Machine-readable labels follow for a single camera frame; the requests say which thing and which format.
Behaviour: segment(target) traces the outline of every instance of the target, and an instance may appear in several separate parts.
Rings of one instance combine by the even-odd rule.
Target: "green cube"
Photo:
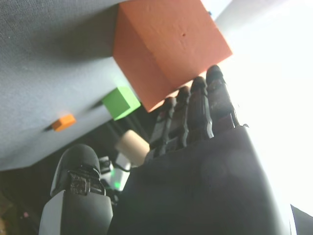
[[[102,99],[114,120],[126,117],[140,107],[140,102],[129,87],[118,87]]]

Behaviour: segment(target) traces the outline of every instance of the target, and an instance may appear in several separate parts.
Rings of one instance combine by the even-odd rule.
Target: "large red block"
[[[231,54],[200,0],[120,3],[113,56],[148,111]]]

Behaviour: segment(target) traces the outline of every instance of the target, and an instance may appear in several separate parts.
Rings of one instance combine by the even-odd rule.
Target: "block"
[[[231,54],[200,0],[119,5],[113,56],[147,111]]]
[[[124,118],[140,107],[140,102],[129,87],[118,87],[102,99],[114,120]]]
[[[73,125],[75,122],[76,122],[75,117],[72,114],[69,114],[53,123],[52,128],[53,130],[58,132],[63,131],[64,129],[67,129],[68,127]]]

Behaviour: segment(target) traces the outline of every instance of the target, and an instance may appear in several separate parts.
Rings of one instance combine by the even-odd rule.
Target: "red block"
[[[231,54],[200,0],[119,5],[113,56],[147,111]]]

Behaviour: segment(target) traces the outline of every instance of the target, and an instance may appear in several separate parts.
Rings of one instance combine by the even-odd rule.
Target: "robotic hand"
[[[161,109],[113,218],[94,151],[75,146],[60,160],[40,235],[295,235],[290,205],[272,190],[218,66]]]

